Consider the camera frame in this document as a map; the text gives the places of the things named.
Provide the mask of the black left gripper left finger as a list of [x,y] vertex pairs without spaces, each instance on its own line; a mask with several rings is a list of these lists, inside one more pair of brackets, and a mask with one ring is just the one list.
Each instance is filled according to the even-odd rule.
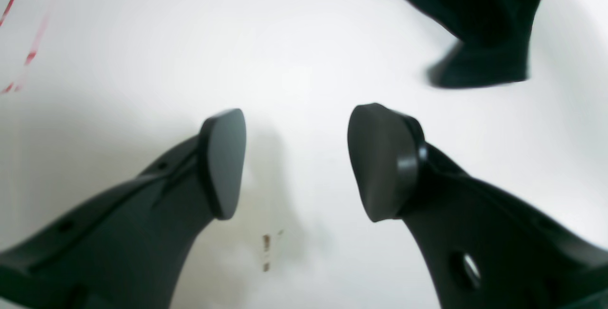
[[243,112],[204,121],[141,174],[1,253],[1,297],[28,309],[167,309],[197,236],[234,216]]

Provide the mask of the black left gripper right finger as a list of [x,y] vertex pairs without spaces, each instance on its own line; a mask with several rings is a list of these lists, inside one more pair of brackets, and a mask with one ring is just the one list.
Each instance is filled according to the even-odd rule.
[[419,122],[354,108],[348,151],[372,222],[402,220],[443,309],[605,309],[607,251],[467,174]]

